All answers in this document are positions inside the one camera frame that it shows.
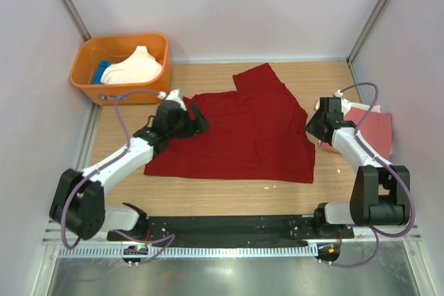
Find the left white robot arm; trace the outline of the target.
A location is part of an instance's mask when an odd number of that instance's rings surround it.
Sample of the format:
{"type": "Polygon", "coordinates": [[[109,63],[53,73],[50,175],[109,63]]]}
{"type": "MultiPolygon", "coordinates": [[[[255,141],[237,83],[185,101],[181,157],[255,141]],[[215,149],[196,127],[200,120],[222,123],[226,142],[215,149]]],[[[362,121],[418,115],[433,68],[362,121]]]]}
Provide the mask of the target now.
{"type": "Polygon", "coordinates": [[[89,168],[69,168],[62,173],[49,209],[50,218],[82,240],[99,232],[142,240],[148,231],[146,213],[128,203],[107,206],[106,195],[137,168],[163,153],[173,139],[194,137],[209,128],[210,122],[196,103],[186,107],[176,101],[162,101],[148,123],[123,147],[89,168]]]}

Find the dark red t shirt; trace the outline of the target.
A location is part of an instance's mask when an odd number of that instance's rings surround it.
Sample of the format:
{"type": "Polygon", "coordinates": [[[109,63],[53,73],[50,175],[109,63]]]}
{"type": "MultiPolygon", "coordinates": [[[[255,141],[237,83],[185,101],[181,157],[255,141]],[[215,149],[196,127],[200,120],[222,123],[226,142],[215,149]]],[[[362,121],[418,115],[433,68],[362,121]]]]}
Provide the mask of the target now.
{"type": "Polygon", "coordinates": [[[186,106],[197,104],[209,130],[174,139],[145,175],[311,184],[315,146],[305,132],[307,113],[271,65],[239,73],[233,82],[234,91],[185,99],[186,106]]]}

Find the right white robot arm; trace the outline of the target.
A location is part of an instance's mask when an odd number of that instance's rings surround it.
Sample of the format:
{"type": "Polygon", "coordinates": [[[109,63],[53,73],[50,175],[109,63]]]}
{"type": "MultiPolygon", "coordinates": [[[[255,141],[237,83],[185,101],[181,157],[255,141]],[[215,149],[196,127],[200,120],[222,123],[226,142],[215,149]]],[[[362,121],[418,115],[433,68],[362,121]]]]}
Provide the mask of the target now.
{"type": "Polygon", "coordinates": [[[321,97],[305,129],[339,151],[356,173],[348,202],[321,205],[323,214],[312,221],[318,236],[331,236],[338,225],[402,226],[411,222],[409,170],[384,159],[356,125],[343,118],[341,98],[321,97]]]}

